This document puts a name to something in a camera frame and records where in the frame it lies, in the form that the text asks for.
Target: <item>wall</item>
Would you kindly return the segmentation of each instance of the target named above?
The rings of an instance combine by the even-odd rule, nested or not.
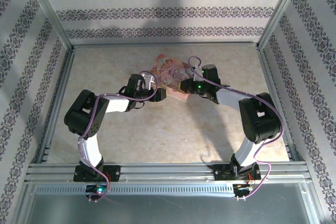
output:
[[[0,223],[10,223],[65,48],[37,0],[0,0]]]
[[[335,0],[291,0],[264,48],[291,137],[330,222],[336,222],[335,15]]]
[[[257,42],[278,0],[50,0],[73,44]]]

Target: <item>patterned wallpaper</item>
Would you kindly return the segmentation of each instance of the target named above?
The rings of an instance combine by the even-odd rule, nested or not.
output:
[[[257,42],[278,0],[50,0],[73,44]]]
[[[0,0],[0,26],[0,223],[10,223],[66,50],[37,0]]]
[[[291,0],[264,48],[298,153],[336,223],[336,0]]]

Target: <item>beige floor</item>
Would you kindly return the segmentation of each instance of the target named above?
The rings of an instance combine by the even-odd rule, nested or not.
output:
[[[251,93],[268,92],[253,45],[119,47],[78,49],[62,102],[49,163],[77,163],[77,140],[63,123],[78,94],[115,93],[132,73],[148,70],[159,54],[187,61],[199,56],[217,66],[222,83]],[[240,114],[196,95],[186,103],[168,97],[141,110],[108,113],[98,132],[105,162],[229,161],[244,138]],[[260,160],[287,161],[283,141],[266,147]]]

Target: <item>enclosure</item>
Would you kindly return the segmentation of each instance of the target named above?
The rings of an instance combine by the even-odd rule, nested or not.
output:
[[[1,223],[336,222],[335,0],[0,3]],[[73,181],[78,137],[64,118],[79,93],[117,93],[161,54],[271,95],[285,133],[260,152],[272,170],[246,202],[209,169],[241,146],[240,114],[197,95],[106,114],[98,144],[119,182],[95,204]]]

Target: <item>striped wallpaper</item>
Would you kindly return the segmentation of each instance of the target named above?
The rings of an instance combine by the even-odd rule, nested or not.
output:
[[[254,41],[279,0],[50,0],[71,42]]]
[[[327,223],[336,223],[336,0],[291,0],[264,54]]]
[[[37,0],[0,0],[0,30],[0,223],[10,223],[66,50]]]

